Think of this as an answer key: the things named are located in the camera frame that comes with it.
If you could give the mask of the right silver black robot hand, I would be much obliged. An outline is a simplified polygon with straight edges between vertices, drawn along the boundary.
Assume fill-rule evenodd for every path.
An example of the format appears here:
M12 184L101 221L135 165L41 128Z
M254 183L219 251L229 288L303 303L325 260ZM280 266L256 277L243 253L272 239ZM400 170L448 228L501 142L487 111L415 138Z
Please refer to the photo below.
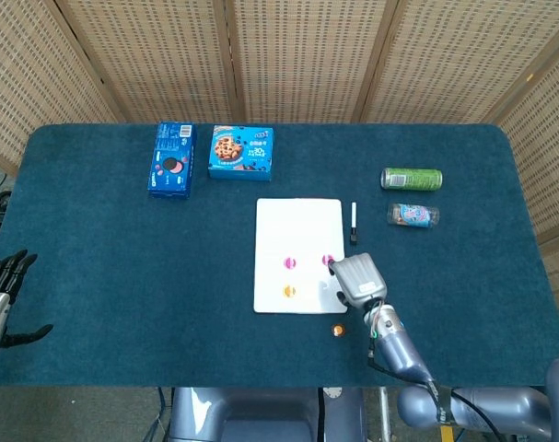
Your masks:
M386 300L385 280L367 252L329 261L328 268L340 286L337 298L346 307L368 309Z

